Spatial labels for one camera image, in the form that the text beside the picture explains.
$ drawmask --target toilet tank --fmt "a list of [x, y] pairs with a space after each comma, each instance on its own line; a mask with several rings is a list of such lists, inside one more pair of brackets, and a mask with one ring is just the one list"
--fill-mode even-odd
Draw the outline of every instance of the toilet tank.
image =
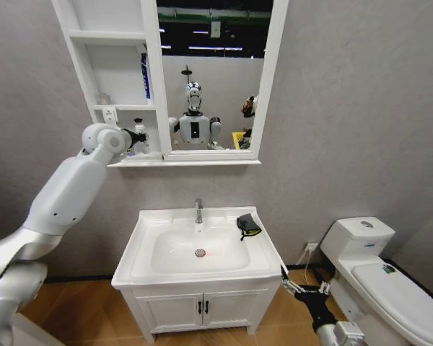
[[378, 218], [344, 218], [332, 225], [320, 248], [332, 262], [367, 260], [378, 256], [394, 234]]

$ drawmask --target ceiling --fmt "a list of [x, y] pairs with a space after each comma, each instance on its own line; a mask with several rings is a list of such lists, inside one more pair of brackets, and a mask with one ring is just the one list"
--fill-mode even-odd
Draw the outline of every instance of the ceiling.
[[158, 0], [162, 54], [263, 58], [272, 4]]

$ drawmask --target drain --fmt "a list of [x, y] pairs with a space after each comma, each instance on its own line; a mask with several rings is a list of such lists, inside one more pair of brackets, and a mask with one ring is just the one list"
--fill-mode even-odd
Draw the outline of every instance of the drain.
[[204, 249], [197, 249], [197, 250], [194, 252], [194, 254], [195, 254], [197, 257], [203, 257], [203, 256], [205, 256], [205, 250], [204, 250]]

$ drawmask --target mirror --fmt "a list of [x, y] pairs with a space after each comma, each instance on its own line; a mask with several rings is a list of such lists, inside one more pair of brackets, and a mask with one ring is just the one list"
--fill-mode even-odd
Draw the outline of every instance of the mirror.
[[250, 149], [272, 7], [157, 0], [173, 151]]

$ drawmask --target wall outlet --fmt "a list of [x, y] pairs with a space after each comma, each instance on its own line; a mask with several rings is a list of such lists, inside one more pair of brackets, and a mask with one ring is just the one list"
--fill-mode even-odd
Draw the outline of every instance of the wall outlet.
[[305, 251], [306, 252], [313, 252], [318, 247], [318, 243], [306, 243], [305, 245]]
[[117, 127], [118, 118], [117, 109], [115, 107], [103, 107], [102, 117], [106, 124]]

